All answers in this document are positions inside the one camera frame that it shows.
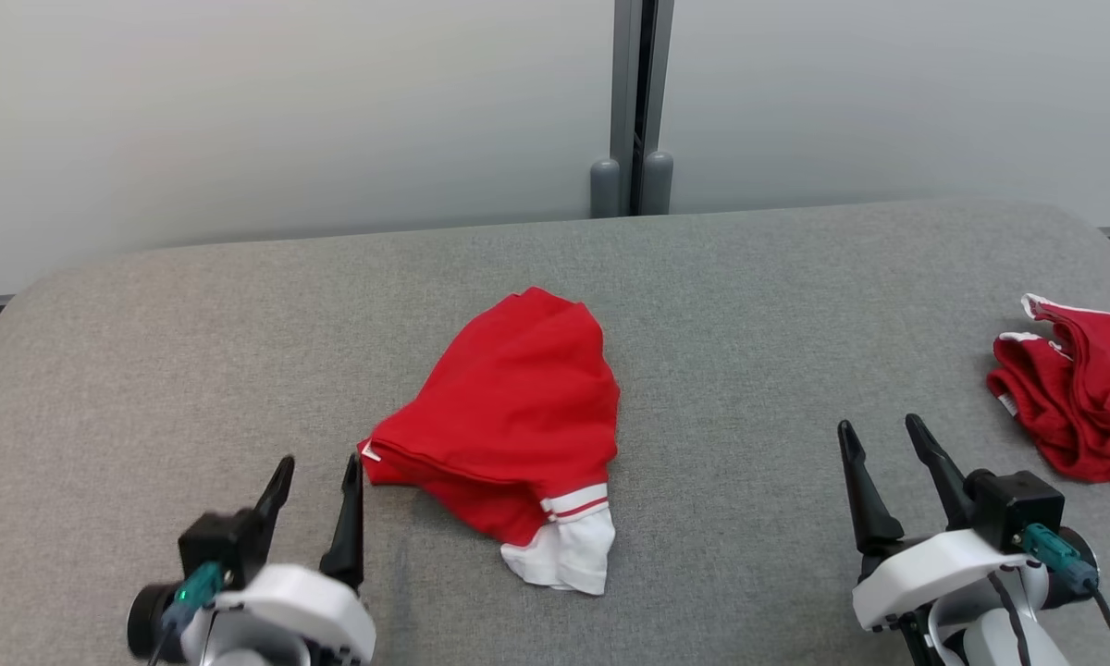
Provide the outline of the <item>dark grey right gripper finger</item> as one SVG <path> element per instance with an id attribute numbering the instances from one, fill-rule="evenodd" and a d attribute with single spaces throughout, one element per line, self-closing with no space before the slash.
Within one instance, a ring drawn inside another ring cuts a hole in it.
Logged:
<path id="1" fill-rule="evenodd" d="M 902 543 L 905 528 L 886 509 L 867 468 L 867 453 L 851 422 L 840 421 L 837 435 L 856 548 L 865 557 L 882 557 Z"/>
<path id="2" fill-rule="evenodd" d="M 907 413 L 905 427 L 914 452 L 929 472 L 937 498 L 944 506 L 945 531 L 972 527 L 973 498 L 966 492 L 966 477 L 961 471 L 918 414 Z"/>

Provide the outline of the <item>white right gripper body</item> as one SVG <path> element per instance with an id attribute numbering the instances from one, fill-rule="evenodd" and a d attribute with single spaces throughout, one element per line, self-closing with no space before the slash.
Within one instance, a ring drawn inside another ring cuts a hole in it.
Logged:
<path id="1" fill-rule="evenodd" d="M 1005 555 L 977 532 L 960 529 L 897 553 L 856 585 L 857 623 L 864 630 L 886 627 L 928 604 L 935 627 L 947 634 L 1002 607 L 988 582 L 991 573 L 1002 578 L 1025 616 L 1045 607 L 1045 565 L 1021 551 Z"/>

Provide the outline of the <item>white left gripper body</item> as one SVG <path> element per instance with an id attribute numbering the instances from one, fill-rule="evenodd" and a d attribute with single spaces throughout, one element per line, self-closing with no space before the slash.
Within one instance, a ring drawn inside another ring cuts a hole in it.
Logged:
<path id="1" fill-rule="evenodd" d="M 376 629 L 356 591 L 297 564 L 270 564 L 221 591 L 181 634 L 189 666 L 372 666 Z"/>

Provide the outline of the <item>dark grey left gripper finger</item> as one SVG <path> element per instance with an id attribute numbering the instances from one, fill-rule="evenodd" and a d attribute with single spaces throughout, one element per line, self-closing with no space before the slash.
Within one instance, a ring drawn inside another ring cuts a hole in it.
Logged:
<path id="1" fill-rule="evenodd" d="M 364 584 L 364 470 L 352 454 L 342 480 L 342 506 L 317 572 L 360 593 Z"/>
<path id="2" fill-rule="evenodd" d="M 260 556 L 268 556 L 272 536 L 275 534 L 278 514 L 287 500 L 294 474 L 294 456 L 285 455 L 276 465 L 268 485 L 253 507 L 254 547 Z"/>

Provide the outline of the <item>red shorts white trim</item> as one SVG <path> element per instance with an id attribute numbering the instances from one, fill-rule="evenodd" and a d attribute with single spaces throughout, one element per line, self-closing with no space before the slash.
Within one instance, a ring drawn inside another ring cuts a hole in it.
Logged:
<path id="1" fill-rule="evenodd" d="M 986 387 L 1056 472 L 1110 482 L 1110 313 L 1026 292 L 1025 315 L 1053 336 L 1005 332 Z"/>

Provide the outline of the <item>red shirt white striped cuffs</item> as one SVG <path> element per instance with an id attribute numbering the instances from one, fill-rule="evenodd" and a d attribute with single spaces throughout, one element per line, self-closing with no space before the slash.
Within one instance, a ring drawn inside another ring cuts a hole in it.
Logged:
<path id="1" fill-rule="evenodd" d="M 601 596 L 619 403 L 589 309 L 529 287 L 461 330 L 359 460 L 373 485 L 423 490 L 496 539 L 529 585 Z"/>

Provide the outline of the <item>grey partition post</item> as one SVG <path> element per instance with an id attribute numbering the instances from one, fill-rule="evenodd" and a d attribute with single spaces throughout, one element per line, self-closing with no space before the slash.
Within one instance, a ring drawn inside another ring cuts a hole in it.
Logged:
<path id="1" fill-rule="evenodd" d="M 660 149 L 666 77 L 676 0 L 640 0 L 638 95 L 635 105 L 630 208 L 636 216 L 668 215 L 674 161 Z"/>
<path id="2" fill-rule="evenodd" d="M 592 218 L 630 215 L 633 148 L 638 118 L 640 18 L 643 0 L 610 0 L 614 9 L 610 47 L 610 157 L 589 169 Z"/>

